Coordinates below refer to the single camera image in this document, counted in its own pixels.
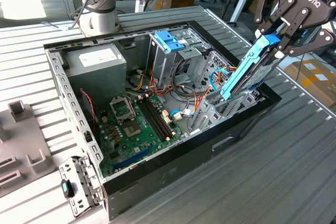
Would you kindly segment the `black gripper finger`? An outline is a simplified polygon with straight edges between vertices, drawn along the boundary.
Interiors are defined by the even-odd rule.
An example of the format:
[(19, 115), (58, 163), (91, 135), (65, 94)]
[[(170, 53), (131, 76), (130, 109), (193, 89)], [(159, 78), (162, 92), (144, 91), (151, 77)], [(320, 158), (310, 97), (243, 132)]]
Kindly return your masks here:
[[(326, 14), (321, 15), (315, 14), (314, 11), (308, 7), (303, 7), (294, 16), (293, 21), (290, 22), (290, 25), (282, 36), (277, 46), (276, 57), (282, 58), (286, 55), (295, 57), (335, 44), (335, 29), (332, 24), (334, 19), (335, 10), (327, 11)], [(314, 27), (319, 28), (314, 40), (296, 47), (295, 43), (303, 34), (304, 30)]]
[(281, 20), (296, 0), (258, 0), (254, 22), (258, 24), (255, 36), (271, 34), (285, 21)]

